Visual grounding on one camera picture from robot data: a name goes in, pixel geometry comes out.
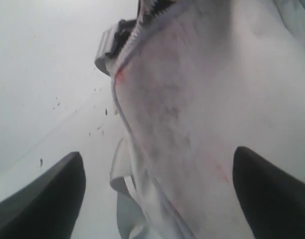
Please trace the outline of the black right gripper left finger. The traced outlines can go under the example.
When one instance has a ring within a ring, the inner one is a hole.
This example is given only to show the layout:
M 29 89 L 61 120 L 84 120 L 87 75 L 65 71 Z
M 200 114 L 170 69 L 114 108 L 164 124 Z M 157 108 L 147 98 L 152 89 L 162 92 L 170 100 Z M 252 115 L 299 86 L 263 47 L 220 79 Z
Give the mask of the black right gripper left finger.
M 79 152 L 71 152 L 0 202 L 0 239 L 69 239 L 86 190 Z

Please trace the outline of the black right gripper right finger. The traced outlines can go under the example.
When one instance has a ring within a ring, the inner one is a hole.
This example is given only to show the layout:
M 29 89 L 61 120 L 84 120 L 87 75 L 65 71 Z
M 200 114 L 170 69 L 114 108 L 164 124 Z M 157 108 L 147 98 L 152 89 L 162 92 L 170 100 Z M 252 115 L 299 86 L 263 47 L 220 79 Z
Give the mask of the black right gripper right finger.
M 233 186 L 256 239 L 305 239 L 305 183 L 248 147 L 233 157 Z

